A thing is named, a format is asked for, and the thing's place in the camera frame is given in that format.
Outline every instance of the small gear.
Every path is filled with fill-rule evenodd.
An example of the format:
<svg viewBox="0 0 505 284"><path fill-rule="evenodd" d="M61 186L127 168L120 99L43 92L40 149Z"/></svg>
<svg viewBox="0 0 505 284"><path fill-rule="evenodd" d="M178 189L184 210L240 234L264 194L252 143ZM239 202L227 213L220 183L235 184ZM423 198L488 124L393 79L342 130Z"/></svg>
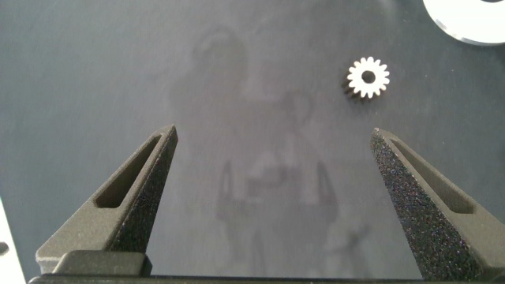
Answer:
<svg viewBox="0 0 505 284"><path fill-rule="evenodd" d="M387 65L381 65L379 59L374 61L373 57L362 58L349 68L349 87L353 88L354 94L360 93L361 98L368 96L371 99L374 94L380 95L380 91L386 91L386 85L389 84L386 68Z"/></svg>

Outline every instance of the gray surface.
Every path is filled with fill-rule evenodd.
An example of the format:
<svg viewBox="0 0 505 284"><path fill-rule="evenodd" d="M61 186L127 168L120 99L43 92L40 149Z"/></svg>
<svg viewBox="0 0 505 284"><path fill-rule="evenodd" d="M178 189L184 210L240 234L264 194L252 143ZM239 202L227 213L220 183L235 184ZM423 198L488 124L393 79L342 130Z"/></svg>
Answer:
<svg viewBox="0 0 505 284"><path fill-rule="evenodd" d="M391 83L355 103L340 84L369 55ZM504 76L504 47L452 39L420 1L2 1L0 194L25 276L175 123L153 274L419 278L372 129L503 221ZM319 198L329 190L333 204Z"/></svg>

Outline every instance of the gear hole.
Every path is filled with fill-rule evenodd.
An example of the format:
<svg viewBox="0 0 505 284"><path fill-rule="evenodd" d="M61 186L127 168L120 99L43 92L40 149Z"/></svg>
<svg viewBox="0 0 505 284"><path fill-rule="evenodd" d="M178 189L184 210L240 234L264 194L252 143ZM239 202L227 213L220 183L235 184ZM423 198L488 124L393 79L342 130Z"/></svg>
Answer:
<svg viewBox="0 0 505 284"><path fill-rule="evenodd" d="M376 74L374 74L372 71L364 71L361 74L361 79L367 84L371 84L376 81Z"/></svg>

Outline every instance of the white object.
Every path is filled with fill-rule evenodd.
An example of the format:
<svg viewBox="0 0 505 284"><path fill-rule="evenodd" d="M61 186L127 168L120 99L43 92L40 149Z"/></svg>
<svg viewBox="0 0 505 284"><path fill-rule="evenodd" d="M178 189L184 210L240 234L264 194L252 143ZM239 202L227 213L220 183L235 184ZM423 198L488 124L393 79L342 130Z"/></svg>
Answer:
<svg viewBox="0 0 505 284"><path fill-rule="evenodd" d="M449 36L475 45L505 43L505 1L424 0L429 16Z"/></svg>
<svg viewBox="0 0 505 284"><path fill-rule="evenodd" d="M0 283L23 283L24 276L0 198Z"/></svg>
<svg viewBox="0 0 505 284"><path fill-rule="evenodd" d="M387 79L389 72L386 68L387 65L381 65L379 59L374 61L373 57L362 58L349 68L350 74L347 76L350 81L349 87L354 88L354 94L360 93L361 98L368 96L371 99L374 95L380 95L381 91L386 91L386 85L389 84ZM375 79L366 82L364 79L366 73L372 73Z"/></svg>

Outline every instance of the glossy surface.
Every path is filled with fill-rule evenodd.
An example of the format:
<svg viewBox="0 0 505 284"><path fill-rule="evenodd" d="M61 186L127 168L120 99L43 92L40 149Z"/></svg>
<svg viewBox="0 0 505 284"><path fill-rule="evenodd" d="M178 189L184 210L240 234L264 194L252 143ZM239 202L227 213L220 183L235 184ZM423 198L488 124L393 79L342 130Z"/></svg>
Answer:
<svg viewBox="0 0 505 284"><path fill-rule="evenodd" d="M349 99L368 56L391 82ZM0 2L0 71L0 195L27 278L170 123L153 274L420 278L374 127L505 220L505 49L452 39L422 1Z"/></svg>

